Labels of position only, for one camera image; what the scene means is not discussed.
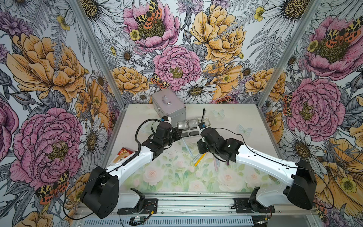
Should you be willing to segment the light blue toothbrush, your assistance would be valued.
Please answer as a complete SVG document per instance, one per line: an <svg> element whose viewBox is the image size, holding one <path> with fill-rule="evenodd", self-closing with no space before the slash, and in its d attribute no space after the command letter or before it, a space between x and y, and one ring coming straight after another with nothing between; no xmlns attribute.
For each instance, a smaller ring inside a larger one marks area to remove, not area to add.
<svg viewBox="0 0 363 227"><path fill-rule="evenodd" d="M185 145L185 147L186 147L187 151L189 152L190 156L192 156L192 157L193 157L193 153L192 153L192 151L190 150L190 148L189 148L188 144L185 142L185 140L184 140L184 138L183 138L183 137L182 137L181 139L182 139L182 141L183 141L183 143L184 143L184 145Z"/></svg>

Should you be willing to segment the yellow toothbrush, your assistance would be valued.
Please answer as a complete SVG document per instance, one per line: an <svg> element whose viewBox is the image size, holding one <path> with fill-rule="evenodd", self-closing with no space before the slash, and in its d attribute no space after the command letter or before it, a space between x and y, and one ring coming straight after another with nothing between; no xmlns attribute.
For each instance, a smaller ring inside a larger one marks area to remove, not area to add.
<svg viewBox="0 0 363 227"><path fill-rule="evenodd" d="M195 161L194 166L197 166L201 162L201 160L205 157L205 155L206 155L206 153L200 154L198 156L198 159Z"/></svg>

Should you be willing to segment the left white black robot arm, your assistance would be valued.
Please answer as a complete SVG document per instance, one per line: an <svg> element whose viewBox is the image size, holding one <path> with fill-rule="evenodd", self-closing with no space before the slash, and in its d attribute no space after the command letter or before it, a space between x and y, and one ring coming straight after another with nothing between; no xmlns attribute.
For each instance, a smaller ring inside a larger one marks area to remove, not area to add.
<svg viewBox="0 0 363 227"><path fill-rule="evenodd" d="M120 186L144 165L155 160L165 148L182 139L182 130L165 121L160 122L151 138L138 144L138 150L107 168L96 167L90 174L81 195L84 203L99 218L115 209L140 213L145 196L136 189L121 191Z"/></svg>

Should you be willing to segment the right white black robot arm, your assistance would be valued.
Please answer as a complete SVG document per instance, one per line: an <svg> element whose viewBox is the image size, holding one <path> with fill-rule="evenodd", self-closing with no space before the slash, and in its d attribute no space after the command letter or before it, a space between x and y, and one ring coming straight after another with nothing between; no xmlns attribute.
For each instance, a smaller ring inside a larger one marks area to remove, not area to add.
<svg viewBox="0 0 363 227"><path fill-rule="evenodd" d="M225 162L254 167L282 184L278 189L255 187L244 207L258 213L271 211L274 205L279 204L292 204L304 210L313 208L317 180L306 161L296 163L275 158L252 149L244 140L225 140L211 127L198 127L198 132L201 136L197 142L200 154L211 153Z"/></svg>

